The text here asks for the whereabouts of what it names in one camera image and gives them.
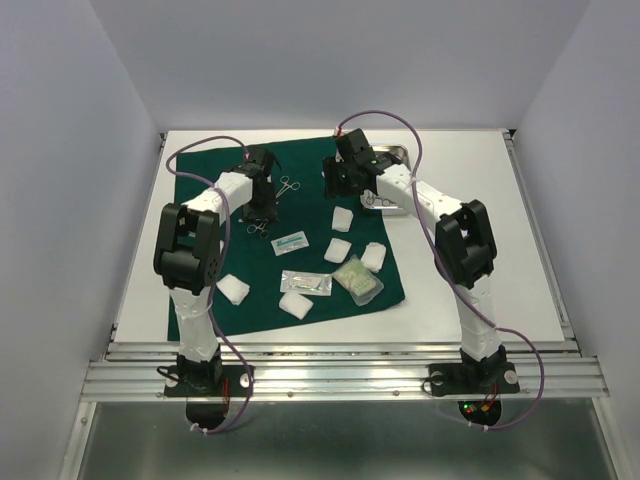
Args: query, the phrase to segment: clear plastic bag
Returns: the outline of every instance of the clear plastic bag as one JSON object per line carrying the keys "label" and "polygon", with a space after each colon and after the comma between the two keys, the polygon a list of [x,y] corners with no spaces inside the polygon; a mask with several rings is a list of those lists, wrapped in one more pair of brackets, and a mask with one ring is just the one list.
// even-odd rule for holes
{"label": "clear plastic bag", "polygon": [[283,270],[280,292],[328,297],[331,295],[331,283],[332,278],[329,274]]}
{"label": "clear plastic bag", "polygon": [[384,289],[384,284],[355,255],[332,276],[351,294],[359,307],[369,303]]}

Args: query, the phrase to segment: forceps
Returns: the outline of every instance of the forceps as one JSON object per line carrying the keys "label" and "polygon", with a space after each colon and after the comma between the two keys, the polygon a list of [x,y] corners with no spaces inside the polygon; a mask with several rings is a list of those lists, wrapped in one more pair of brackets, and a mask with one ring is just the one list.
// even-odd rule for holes
{"label": "forceps", "polygon": [[280,177],[280,183],[282,183],[282,188],[276,193],[276,198],[280,198],[287,190],[296,191],[300,188],[300,182],[289,183],[289,177],[287,175]]}
{"label": "forceps", "polygon": [[266,221],[259,223],[257,225],[253,223],[247,227],[247,233],[251,235],[253,233],[256,233],[258,230],[260,230],[260,238],[264,240],[265,238],[269,238],[269,230],[265,228],[266,226],[267,226]]}
{"label": "forceps", "polygon": [[382,197],[377,197],[376,195],[374,195],[371,192],[369,192],[369,194],[367,195],[367,198],[364,199],[364,203],[366,203],[369,206],[373,206],[373,205],[375,205],[376,200],[380,200],[380,203],[381,203],[381,205],[383,207],[390,207],[391,205],[393,205],[391,200],[388,200],[388,199],[382,198]]}

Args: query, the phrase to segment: white robot arm segment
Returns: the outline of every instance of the white robot arm segment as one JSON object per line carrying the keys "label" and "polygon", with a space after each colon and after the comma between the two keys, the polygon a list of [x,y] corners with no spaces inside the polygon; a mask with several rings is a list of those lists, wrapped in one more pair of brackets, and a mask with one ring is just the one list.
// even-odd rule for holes
{"label": "white robot arm segment", "polygon": [[[224,172],[216,182],[229,202],[230,213],[251,201],[252,180],[244,174]],[[222,224],[225,210],[220,194],[209,188],[197,197],[188,200],[184,205],[194,212],[214,212],[218,214]],[[170,288],[169,295],[173,300],[180,332],[179,355],[192,362],[209,362],[218,350],[218,339],[209,319],[209,294],[211,286],[204,287],[194,294],[186,288]]]}
{"label": "white robot arm segment", "polygon": [[[379,196],[391,200],[414,217],[417,216],[411,172],[405,165],[386,168],[382,175],[376,177],[376,185]],[[422,213],[431,232],[436,231],[436,224],[443,215],[453,215],[462,207],[460,200],[439,192],[421,180],[416,182],[416,187]],[[457,288],[478,310],[488,317],[492,316],[489,277],[477,280],[472,289],[461,285]],[[495,329],[478,318],[457,296],[455,300],[460,316],[462,350],[478,362],[496,353],[501,342]]]}

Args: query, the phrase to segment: cotton pad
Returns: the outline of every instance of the cotton pad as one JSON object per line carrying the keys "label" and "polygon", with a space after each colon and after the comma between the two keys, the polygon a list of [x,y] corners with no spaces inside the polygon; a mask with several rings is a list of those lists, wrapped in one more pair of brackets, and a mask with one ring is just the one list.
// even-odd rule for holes
{"label": "cotton pad", "polygon": [[287,292],[280,299],[278,306],[298,320],[302,320],[313,307],[313,302],[299,293]]}
{"label": "cotton pad", "polygon": [[331,228],[338,232],[348,232],[353,220],[353,212],[346,208],[336,207],[333,209],[333,222]]}
{"label": "cotton pad", "polygon": [[349,253],[350,248],[351,244],[349,242],[345,242],[339,238],[332,238],[329,248],[327,248],[324,254],[324,259],[328,262],[342,263],[344,259],[347,258],[347,253]]}
{"label": "cotton pad", "polygon": [[234,305],[240,305],[244,297],[249,294],[249,285],[241,282],[231,274],[218,281],[216,288]]}
{"label": "cotton pad", "polygon": [[367,248],[362,255],[360,261],[365,267],[372,272],[379,272],[384,263],[384,256],[387,253],[387,247],[381,243],[371,242],[367,245]]}

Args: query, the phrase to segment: black bracket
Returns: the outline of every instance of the black bracket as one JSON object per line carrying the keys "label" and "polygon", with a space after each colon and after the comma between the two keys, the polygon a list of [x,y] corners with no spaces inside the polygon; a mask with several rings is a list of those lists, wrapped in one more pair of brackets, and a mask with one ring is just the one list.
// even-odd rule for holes
{"label": "black bracket", "polygon": [[220,217],[169,203],[160,214],[153,269],[169,288],[198,295],[213,283],[220,263]]}
{"label": "black bracket", "polygon": [[477,362],[461,351],[462,363],[432,363],[429,367],[431,395],[478,395],[496,385],[501,394],[520,391],[516,368],[507,362],[503,345],[489,358]]}
{"label": "black bracket", "polygon": [[378,193],[376,176],[382,175],[400,160],[390,153],[376,153],[361,129],[335,138],[341,160],[328,157],[322,161],[327,197],[360,195],[365,190]]}
{"label": "black bracket", "polygon": [[[166,367],[166,374],[163,374],[164,377],[175,377],[181,380],[175,382],[173,386],[165,385],[164,396],[170,398],[209,397],[222,399],[223,387],[228,380],[229,397],[246,397],[248,385],[243,386],[240,381],[241,377],[247,373],[244,366],[225,365],[220,362],[219,357],[217,357],[217,360],[215,358],[211,363],[215,362],[217,365],[210,368],[211,373],[209,375],[205,374],[204,376],[191,374],[190,378],[185,377],[184,369],[180,367],[180,359],[178,359],[176,365]],[[250,371],[253,377],[255,368],[250,366]]]}
{"label": "black bracket", "polygon": [[493,272],[498,254],[486,207],[478,200],[463,203],[436,224],[436,248],[454,283],[473,288]]}
{"label": "black bracket", "polygon": [[271,151],[252,146],[249,147],[247,161],[228,170],[243,173],[253,180],[251,201],[242,207],[242,219],[245,222],[278,219],[275,187],[269,181],[274,164],[280,167],[280,162]]}

